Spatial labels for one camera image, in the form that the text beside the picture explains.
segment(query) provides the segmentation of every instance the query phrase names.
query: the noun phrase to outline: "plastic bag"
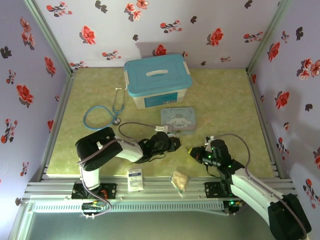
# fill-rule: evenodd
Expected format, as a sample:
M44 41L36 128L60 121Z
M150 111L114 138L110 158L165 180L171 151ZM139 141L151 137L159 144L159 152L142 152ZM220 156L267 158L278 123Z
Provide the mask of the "plastic bag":
M180 196L183 197L183 192L186 191L188 184L188 176L178 170L175 170L170 180Z

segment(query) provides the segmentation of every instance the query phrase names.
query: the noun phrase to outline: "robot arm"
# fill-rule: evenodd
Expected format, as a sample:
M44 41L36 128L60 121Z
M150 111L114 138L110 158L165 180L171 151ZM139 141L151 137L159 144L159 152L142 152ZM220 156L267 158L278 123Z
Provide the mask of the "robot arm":
M217 167L221 191L241 198L254 209L269 225L276 240L298 240L311 231L298 198L291 193L284 195L252 176L231 158L223 140L212 140L207 148L191 148L189 154L199 163Z
M132 163L145 163L153 156L165 152L174 152L180 147L180 140L168 137L162 131L150 139L132 143L116 136L111 127L103 128L75 143L77 155L80 158L81 175L89 190L100 186L100 167L114 157L127 159Z

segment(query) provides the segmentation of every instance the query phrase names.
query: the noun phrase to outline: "lid handle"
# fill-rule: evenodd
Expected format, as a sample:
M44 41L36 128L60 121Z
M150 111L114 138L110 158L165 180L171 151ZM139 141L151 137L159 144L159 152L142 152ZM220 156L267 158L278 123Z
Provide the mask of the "lid handle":
M149 77L149 76L152 76L152 75L167 74L167 73L168 73L168 70L163 69L163 70L149 71L145 75L147 75Z

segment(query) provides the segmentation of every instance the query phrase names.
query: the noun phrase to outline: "blue lid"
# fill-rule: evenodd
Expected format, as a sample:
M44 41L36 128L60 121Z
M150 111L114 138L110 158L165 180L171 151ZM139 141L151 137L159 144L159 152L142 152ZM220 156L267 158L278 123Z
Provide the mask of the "blue lid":
M181 54L127 61L124 76L131 97L178 91L192 84L189 69Z

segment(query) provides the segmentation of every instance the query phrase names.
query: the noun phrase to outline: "bracket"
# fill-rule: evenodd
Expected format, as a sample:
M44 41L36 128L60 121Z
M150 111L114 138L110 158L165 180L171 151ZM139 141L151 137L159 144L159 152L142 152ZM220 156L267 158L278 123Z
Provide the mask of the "bracket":
M205 182L204 183L204 192L205 197L207 199L213 199L213 198L237 198L232 193L226 194L225 191L221 188L220 182Z
M100 186L92 190L92 192L104 199L116 199L117 184L101 183ZM82 183L75 183L73 185L71 199L96 199L96 197L88 193Z

